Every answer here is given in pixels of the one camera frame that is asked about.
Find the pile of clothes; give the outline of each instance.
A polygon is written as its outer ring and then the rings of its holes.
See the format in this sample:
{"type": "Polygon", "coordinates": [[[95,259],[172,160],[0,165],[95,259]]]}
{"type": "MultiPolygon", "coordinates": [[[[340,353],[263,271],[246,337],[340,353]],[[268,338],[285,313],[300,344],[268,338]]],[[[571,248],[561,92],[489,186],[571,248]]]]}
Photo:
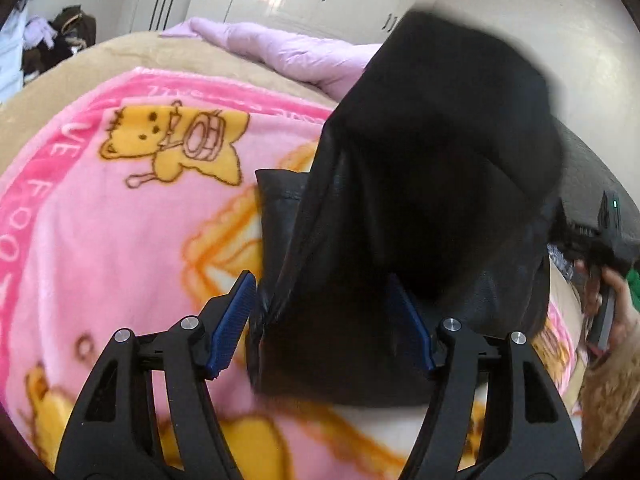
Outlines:
{"type": "Polygon", "coordinates": [[[52,22],[40,16],[31,18],[24,30],[25,82],[93,46],[95,32],[95,18],[82,12],[80,5],[65,7],[52,22]]]}

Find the tan blanket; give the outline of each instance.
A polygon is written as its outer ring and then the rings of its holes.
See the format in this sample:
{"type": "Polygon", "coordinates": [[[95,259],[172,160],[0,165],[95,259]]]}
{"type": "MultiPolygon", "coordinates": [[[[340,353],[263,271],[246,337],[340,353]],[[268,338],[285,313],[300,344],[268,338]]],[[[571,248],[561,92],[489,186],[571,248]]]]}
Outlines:
{"type": "Polygon", "coordinates": [[[138,32],[98,44],[62,62],[0,105],[0,174],[21,147],[65,106],[137,66],[224,76],[335,107],[335,102],[317,89],[203,41],[138,32]]]}

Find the bed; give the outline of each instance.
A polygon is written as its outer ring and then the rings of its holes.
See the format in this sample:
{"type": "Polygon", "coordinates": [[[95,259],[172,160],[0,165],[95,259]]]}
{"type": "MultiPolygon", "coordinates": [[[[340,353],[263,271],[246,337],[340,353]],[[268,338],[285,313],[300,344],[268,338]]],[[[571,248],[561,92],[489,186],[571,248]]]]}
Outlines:
{"type": "Polygon", "coordinates": [[[138,66],[225,76],[335,107],[335,102],[317,89],[203,41],[138,32],[81,52],[37,78],[0,107],[0,174],[21,147],[65,106],[100,83],[138,66]]]}
{"type": "MultiPolygon", "coordinates": [[[[336,105],[335,101],[329,99],[316,88],[292,81],[263,65],[230,54],[204,41],[187,38],[160,38],[154,32],[130,34],[98,44],[62,62],[55,69],[31,82],[19,94],[0,107],[0,174],[4,173],[22,147],[61,110],[82,95],[94,90],[101,83],[136,67],[161,68],[204,76],[223,76],[249,83],[258,88],[301,98],[324,108],[332,109],[336,105]]],[[[563,133],[566,136],[573,135],[570,132],[563,133]]],[[[573,332],[572,339],[579,339],[582,321],[580,302],[574,290],[565,282],[559,272],[554,272],[552,275],[552,295],[556,299],[561,317],[565,322],[571,319],[568,324],[570,332],[573,332]]],[[[568,394],[565,402],[569,411],[577,399],[583,375],[584,368],[576,370],[575,376],[572,377],[572,384],[566,388],[568,394]]],[[[40,386],[37,383],[40,379],[34,378],[35,390],[40,386]]],[[[43,401],[42,406],[44,406],[44,401],[53,402],[46,396],[39,400],[43,401]]],[[[389,438],[391,442],[396,438],[395,435],[392,435],[395,431],[406,432],[406,426],[402,425],[406,421],[399,421],[396,425],[394,420],[390,420],[389,414],[383,414],[373,422],[366,421],[364,426],[369,425],[369,437],[377,437],[385,433],[376,443],[374,441],[377,439],[363,439],[361,435],[351,430],[341,433],[345,427],[344,421],[359,426],[362,414],[357,410],[338,410],[337,416],[336,413],[329,412],[324,407],[306,406],[300,408],[297,406],[296,409],[300,409],[300,412],[286,413],[286,416],[304,418],[310,426],[315,428],[313,431],[317,433],[316,438],[331,442],[329,447],[335,446],[336,453],[342,452],[341,449],[344,447],[353,453],[351,459],[361,469],[359,473],[362,475],[350,476],[350,478],[371,478],[375,475],[379,475],[376,478],[397,477],[404,463],[402,456],[406,456],[406,454],[405,452],[389,452],[385,446],[387,444],[387,447],[393,446],[386,439],[389,438]]],[[[420,410],[421,408],[415,413],[405,413],[403,416],[405,419],[414,418],[420,421],[422,416],[420,410]]],[[[231,427],[230,431],[243,434],[246,429],[242,426],[244,421],[239,424],[238,427],[231,427]]],[[[272,429],[268,424],[258,425],[257,428],[250,427],[249,432],[265,431],[265,442],[279,442],[280,437],[277,434],[275,436],[271,434],[273,433],[272,429]]],[[[410,442],[403,442],[400,447],[410,449],[413,443],[412,438],[408,439],[410,442]]],[[[479,444],[479,434],[472,434],[470,438],[476,438],[477,442],[473,444],[479,444]]],[[[170,448],[175,444],[163,441],[163,445],[170,448]]],[[[47,463],[46,457],[43,457],[42,453],[40,458],[47,463]]],[[[273,463],[277,466],[279,462],[274,460],[273,463]]],[[[274,470],[273,478],[286,478],[286,476],[281,476],[277,470],[274,470]]]]}

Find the metal screw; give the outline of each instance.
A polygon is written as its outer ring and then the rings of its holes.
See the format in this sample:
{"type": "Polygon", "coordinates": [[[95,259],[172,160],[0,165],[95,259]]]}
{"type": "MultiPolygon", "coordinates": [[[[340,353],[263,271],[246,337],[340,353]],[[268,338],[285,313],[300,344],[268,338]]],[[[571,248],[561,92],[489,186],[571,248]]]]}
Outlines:
{"type": "Polygon", "coordinates": [[[511,332],[511,340],[516,343],[516,345],[524,345],[524,343],[527,342],[527,336],[522,332],[511,332]]]}
{"type": "Polygon", "coordinates": [[[121,328],[120,330],[118,330],[113,338],[118,342],[118,343],[124,343],[127,339],[129,339],[131,337],[131,332],[129,330],[127,330],[126,328],[121,328]]]}
{"type": "Polygon", "coordinates": [[[181,322],[180,326],[185,330],[193,330],[200,323],[200,320],[195,316],[185,317],[181,322]]]}
{"type": "Polygon", "coordinates": [[[453,319],[452,317],[447,317],[447,319],[442,322],[442,326],[450,332],[457,332],[458,330],[460,330],[460,328],[462,328],[460,322],[457,319],[453,319]]]}

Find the green object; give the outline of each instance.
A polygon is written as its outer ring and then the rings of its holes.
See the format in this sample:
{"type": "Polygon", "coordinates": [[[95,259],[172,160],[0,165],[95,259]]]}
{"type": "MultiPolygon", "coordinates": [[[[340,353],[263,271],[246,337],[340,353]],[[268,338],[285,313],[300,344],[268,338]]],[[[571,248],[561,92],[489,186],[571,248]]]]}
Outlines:
{"type": "Polygon", "coordinates": [[[626,281],[631,290],[631,301],[633,301],[636,310],[640,312],[640,274],[637,270],[631,269],[626,275],[626,281]]]}

